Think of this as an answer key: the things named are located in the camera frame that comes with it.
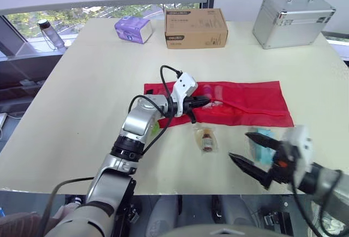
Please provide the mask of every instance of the white table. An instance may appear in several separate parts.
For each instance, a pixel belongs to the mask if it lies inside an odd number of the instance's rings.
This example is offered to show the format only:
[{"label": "white table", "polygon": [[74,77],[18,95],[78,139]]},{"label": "white table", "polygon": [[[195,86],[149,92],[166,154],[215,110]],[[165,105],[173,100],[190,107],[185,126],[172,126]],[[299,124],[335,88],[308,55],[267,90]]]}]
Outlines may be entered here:
[{"label": "white table", "polygon": [[[225,48],[169,50],[163,21],[152,22],[154,33],[144,45],[120,40],[115,22],[90,20],[58,62],[0,154],[0,189],[51,192],[63,180],[94,176],[130,100],[144,83],[160,82],[162,64],[197,81],[280,80],[294,123],[310,129],[315,161],[349,172],[349,73],[322,35],[311,46],[263,50],[251,22],[228,22]],[[175,80],[170,72],[165,78]],[[191,124],[172,127],[140,161],[135,193],[288,192],[277,183],[265,191],[228,157],[229,151],[251,157],[247,126],[209,126],[215,128],[217,153],[201,153]],[[285,129],[272,130],[280,138]],[[60,192],[85,194],[88,185]]]}]

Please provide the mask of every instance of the aluminum case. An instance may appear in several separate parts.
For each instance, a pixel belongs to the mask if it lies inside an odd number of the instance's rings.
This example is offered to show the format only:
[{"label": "aluminum case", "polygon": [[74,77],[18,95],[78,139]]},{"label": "aluminum case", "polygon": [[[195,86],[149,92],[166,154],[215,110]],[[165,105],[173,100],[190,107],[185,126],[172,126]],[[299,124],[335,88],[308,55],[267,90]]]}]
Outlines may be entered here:
[{"label": "aluminum case", "polygon": [[334,13],[324,0],[263,0],[252,32],[264,49],[311,45]]}]

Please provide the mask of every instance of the red cloth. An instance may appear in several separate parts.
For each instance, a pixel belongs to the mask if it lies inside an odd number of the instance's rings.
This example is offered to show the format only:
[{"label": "red cloth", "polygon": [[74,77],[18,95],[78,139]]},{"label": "red cloth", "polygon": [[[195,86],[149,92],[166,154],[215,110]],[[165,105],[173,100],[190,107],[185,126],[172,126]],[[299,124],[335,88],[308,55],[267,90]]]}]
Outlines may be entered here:
[{"label": "red cloth", "polygon": [[[174,82],[167,83],[170,91]],[[144,92],[166,95],[162,83],[146,83]],[[205,95],[211,106],[193,109],[199,123],[292,127],[293,121],[279,81],[263,83],[198,82],[193,96]],[[187,115],[174,118],[171,126],[190,122]],[[159,121],[164,127],[167,119]]]}]

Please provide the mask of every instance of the tissue box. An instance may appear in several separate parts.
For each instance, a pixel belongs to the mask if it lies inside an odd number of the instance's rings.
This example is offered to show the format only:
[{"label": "tissue box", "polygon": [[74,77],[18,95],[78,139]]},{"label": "tissue box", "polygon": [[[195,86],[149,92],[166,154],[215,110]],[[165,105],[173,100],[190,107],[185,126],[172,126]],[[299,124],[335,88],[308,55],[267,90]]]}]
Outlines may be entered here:
[{"label": "tissue box", "polygon": [[152,24],[149,19],[125,16],[115,24],[115,30],[121,39],[144,44],[152,35]]}]

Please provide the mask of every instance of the blue object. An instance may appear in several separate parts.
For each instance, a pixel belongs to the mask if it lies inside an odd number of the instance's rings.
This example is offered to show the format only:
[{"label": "blue object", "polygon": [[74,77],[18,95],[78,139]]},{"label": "blue object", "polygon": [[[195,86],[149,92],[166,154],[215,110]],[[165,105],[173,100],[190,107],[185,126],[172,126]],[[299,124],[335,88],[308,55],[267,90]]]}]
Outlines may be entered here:
[{"label": "blue object", "polygon": [[[262,135],[269,136],[271,138],[274,138],[274,133],[271,132],[271,130],[257,128],[258,133]],[[271,165],[273,162],[273,156],[275,154],[275,150],[269,148],[269,147],[263,147],[259,144],[253,143],[255,148],[255,161],[260,162],[264,165]]]},{"label": "blue object", "polygon": [[0,207],[0,217],[5,217],[5,212],[1,207]]}]

